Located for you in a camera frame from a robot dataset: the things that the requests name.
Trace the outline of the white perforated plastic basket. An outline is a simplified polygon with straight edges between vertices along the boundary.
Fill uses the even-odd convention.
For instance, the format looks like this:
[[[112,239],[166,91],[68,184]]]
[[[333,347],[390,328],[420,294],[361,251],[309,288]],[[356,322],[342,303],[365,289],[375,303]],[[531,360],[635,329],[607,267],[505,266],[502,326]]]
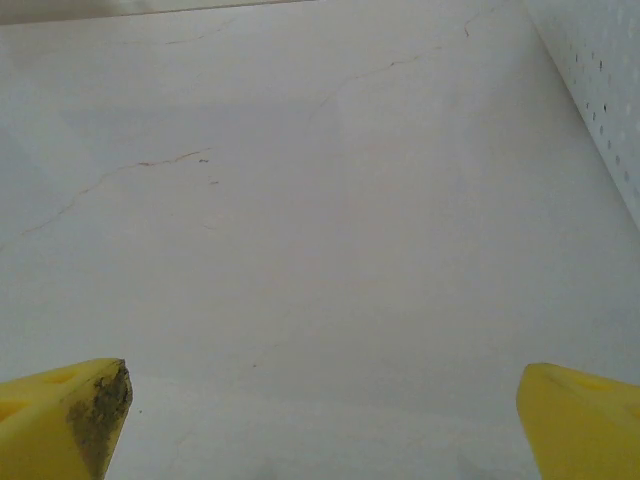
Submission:
[[[524,0],[640,229],[640,0]]]

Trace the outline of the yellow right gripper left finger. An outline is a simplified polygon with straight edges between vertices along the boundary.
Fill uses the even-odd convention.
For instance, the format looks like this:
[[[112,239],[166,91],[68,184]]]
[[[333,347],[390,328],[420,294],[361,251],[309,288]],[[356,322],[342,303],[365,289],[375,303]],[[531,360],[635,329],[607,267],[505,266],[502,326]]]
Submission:
[[[132,400],[117,358],[0,383],[0,480],[104,480]]]

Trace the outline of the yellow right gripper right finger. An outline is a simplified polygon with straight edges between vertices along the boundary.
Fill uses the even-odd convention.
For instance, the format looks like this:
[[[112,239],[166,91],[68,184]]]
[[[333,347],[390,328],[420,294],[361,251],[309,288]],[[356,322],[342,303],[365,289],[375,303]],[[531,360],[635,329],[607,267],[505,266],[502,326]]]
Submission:
[[[640,386],[530,364],[516,407],[541,480],[640,480]]]

